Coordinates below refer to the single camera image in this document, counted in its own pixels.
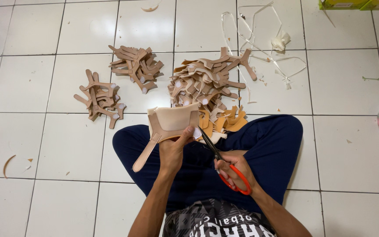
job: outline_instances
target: graphic t-shirt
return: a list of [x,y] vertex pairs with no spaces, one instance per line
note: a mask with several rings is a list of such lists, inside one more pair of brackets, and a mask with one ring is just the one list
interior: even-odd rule
[[264,215],[208,199],[166,213],[163,237],[274,237]]

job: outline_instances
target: white tile floor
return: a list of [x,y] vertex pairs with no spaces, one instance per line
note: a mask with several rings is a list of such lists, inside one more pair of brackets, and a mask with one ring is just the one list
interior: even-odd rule
[[[168,78],[182,60],[218,58],[225,46],[223,12],[235,15],[238,6],[268,1],[163,0],[153,12],[140,9],[156,3],[0,0],[0,236],[125,236],[145,197],[113,151],[113,134],[146,124],[147,108],[169,105]],[[240,104],[248,120],[287,113],[303,124],[284,205],[314,237],[377,236],[379,81],[362,76],[379,76],[379,11],[328,11],[334,28],[317,0],[275,0],[274,7],[292,41],[285,55],[273,56],[303,58],[308,68],[285,90],[273,65],[251,59],[267,86],[248,80],[258,103],[247,104],[244,89]],[[257,9],[240,10],[249,21]],[[256,42],[265,50],[275,34],[272,18],[270,9],[256,18],[254,33],[262,35]],[[236,50],[243,41],[225,20]],[[240,19],[238,26],[247,34]],[[127,77],[110,73],[109,44],[151,47],[164,63],[158,88],[144,95]],[[298,64],[288,60],[281,67],[290,72]],[[118,84],[128,105],[113,130],[105,116],[88,120],[72,97],[86,85],[87,68]],[[245,68],[241,72],[248,78]],[[236,70],[230,78],[243,82]],[[12,155],[6,180],[3,165]]]

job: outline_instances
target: hand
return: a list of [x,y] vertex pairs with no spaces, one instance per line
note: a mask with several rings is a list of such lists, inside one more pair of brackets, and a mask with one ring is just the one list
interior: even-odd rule
[[184,146],[192,141],[194,127],[188,126],[181,137],[171,138],[159,144],[159,154],[161,158],[161,168],[159,173],[175,176],[181,169]]
[[261,189],[243,155],[227,155],[222,153],[222,157],[224,161],[214,159],[214,168],[219,170],[220,174],[232,185],[233,189],[236,185],[241,190],[247,190],[242,179],[230,168],[230,164],[233,164],[245,176],[253,192],[254,188]]

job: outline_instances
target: pile of leather pieces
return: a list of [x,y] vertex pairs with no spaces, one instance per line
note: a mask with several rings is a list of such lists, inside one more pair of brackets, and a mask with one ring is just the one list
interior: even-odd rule
[[217,60],[185,60],[182,62],[184,66],[173,70],[175,74],[168,85],[172,107],[200,102],[200,127],[213,143],[221,137],[226,138],[225,132],[236,132],[247,124],[242,106],[236,117],[237,107],[227,110],[220,99],[224,95],[240,100],[237,94],[228,89],[229,86],[245,88],[245,83],[229,81],[229,71],[239,64],[245,66],[253,80],[256,79],[255,72],[248,65],[250,53],[251,50],[247,49],[241,56],[232,56],[222,47]]
[[87,69],[86,74],[88,86],[80,86],[80,90],[87,95],[88,99],[86,100],[78,94],[75,94],[74,98],[86,105],[90,120],[95,121],[102,114],[110,117],[109,128],[113,129],[116,121],[124,118],[123,111],[126,107],[123,103],[117,103],[120,99],[116,94],[118,88],[115,83],[99,82],[99,75],[96,72],[92,74]]
[[155,79],[155,74],[160,71],[163,63],[159,61],[154,64],[154,58],[150,48],[136,49],[125,46],[114,48],[110,45],[109,48],[113,50],[113,53],[119,59],[118,61],[110,63],[111,65],[109,67],[112,67],[113,73],[116,73],[116,75],[128,74],[130,80],[137,83],[143,94],[146,94],[149,89],[155,86],[153,79]]

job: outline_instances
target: navy blue pants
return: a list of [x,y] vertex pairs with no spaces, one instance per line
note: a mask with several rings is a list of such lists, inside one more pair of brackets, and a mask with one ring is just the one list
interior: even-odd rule
[[[260,186],[283,203],[302,140],[301,122],[289,115],[273,115],[249,122],[216,147],[221,151],[248,150],[244,157]],[[125,127],[113,137],[113,147],[128,174],[147,196],[159,173],[159,144],[139,172],[132,166],[150,140],[146,125]],[[192,142],[184,147],[181,170],[176,174],[166,212],[184,209],[196,201],[214,198],[233,203],[250,212],[262,213],[251,196],[231,190],[214,169],[214,154],[207,145]]]

